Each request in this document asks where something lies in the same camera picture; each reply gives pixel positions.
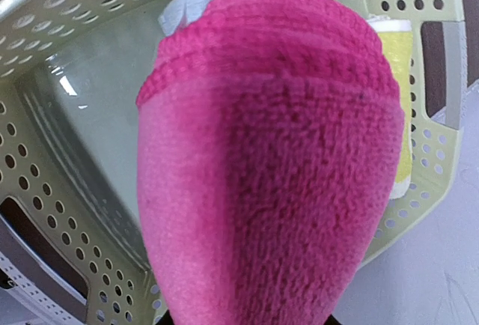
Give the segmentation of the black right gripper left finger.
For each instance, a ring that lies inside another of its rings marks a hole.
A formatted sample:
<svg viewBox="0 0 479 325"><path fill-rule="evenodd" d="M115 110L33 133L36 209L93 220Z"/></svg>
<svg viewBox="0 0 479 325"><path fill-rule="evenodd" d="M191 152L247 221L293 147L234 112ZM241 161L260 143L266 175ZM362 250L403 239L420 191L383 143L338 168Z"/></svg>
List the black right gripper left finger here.
<svg viewBox="0 0 479 325"><path fill-rule="evenodd" d="M156 325L174 325L174 321L170 312L166 312L157 322Z"/></svg>

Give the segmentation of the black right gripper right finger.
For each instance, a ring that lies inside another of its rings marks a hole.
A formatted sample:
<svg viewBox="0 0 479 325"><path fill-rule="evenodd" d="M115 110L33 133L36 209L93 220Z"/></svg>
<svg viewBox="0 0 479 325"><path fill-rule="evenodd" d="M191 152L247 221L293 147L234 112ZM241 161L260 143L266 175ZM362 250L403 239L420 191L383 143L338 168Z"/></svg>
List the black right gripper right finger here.
<svg viewBox="0 0 479 325"><path fill-rule="evenodd" d="M348 325L348 323L339 321L334 315L329 315L325 321L325 325Z"/></svg>

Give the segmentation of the pink towel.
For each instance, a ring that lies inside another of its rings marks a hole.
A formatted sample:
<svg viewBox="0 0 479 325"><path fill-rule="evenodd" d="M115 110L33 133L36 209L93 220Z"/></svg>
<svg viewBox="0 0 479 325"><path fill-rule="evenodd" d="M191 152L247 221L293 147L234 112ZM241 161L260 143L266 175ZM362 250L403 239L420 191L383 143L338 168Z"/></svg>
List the pink towel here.
<svg viewBox="0 0 479 325"><path fill-rule="evenodd" d="M324 324L404 129L378 34L334 0L212 0L138 98L138 210L176 324Z"/></svg>

